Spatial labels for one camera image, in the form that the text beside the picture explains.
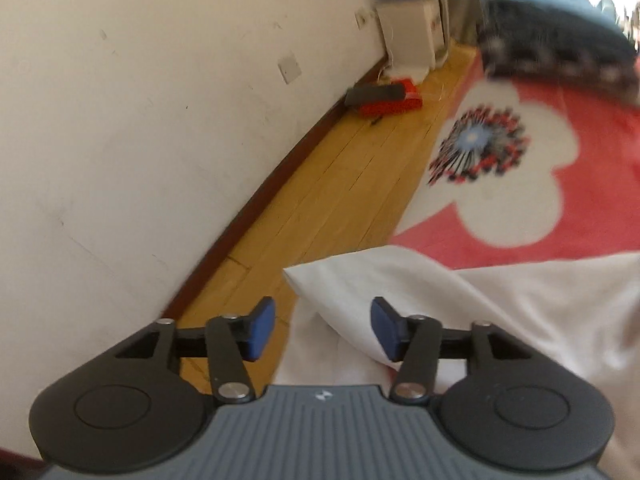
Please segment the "white garment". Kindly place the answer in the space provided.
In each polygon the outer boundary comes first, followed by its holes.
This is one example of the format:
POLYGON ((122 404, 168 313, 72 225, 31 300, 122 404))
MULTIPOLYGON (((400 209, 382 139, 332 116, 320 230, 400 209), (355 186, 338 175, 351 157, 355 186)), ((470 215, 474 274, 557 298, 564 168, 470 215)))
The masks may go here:
POLYGON ((414 250, 383 246, 291 266, 297 296, 279 385, 390 386, 394 364, 370 324, 386 299, 403 315, 448 328, 495 324, 599 388, 615 412, 602 465, 639 474, 639 257, 451 270, 414 250))

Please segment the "folded dark clothes stack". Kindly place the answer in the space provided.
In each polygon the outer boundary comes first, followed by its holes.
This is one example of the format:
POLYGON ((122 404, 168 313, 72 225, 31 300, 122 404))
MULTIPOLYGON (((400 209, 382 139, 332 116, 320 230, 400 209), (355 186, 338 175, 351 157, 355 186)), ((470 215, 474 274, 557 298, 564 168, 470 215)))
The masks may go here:
POLYGON ((480 0, 488 77, 562 80, 639 103, 638 51, 589 0, 480 0))

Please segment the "red floral blanket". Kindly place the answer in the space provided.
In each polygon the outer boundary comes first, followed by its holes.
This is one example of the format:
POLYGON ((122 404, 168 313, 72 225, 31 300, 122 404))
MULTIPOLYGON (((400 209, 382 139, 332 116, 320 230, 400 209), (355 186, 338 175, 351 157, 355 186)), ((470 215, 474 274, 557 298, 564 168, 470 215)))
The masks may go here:
POLYGON ((451 269, 639 247, 639 111, 474 65, 390 239, 451 269))

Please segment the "red and black floor item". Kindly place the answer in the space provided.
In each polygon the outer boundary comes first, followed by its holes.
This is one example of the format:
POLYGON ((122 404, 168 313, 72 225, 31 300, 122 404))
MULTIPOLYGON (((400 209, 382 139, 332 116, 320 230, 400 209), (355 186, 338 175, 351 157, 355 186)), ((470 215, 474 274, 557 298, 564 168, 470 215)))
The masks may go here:
POLYGON ((378 118, 420 110, 423 98, 413 81, 405 78, 352 87, 346 92, 344 103, 362 117, 378 118))

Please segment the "wall socket plate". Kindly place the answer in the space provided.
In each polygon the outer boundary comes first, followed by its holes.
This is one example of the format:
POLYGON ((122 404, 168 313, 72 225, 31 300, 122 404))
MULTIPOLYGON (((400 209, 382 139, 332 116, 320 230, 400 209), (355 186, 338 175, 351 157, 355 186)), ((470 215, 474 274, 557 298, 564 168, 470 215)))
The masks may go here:
POLYGON ((292 82, 302 74, 302 69, 294 55, 280 58, 278 61, 278 69, 286 84, 292 84, 292 82))

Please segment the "white box by wall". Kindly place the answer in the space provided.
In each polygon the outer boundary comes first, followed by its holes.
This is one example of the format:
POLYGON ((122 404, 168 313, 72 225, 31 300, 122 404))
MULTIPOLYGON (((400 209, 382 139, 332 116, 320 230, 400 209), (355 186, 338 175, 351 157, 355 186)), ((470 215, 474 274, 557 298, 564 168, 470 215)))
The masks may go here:
POLYGON ((439 0, 383 0, 375 8, 394 70, 434 70, 447 52, 439 0))

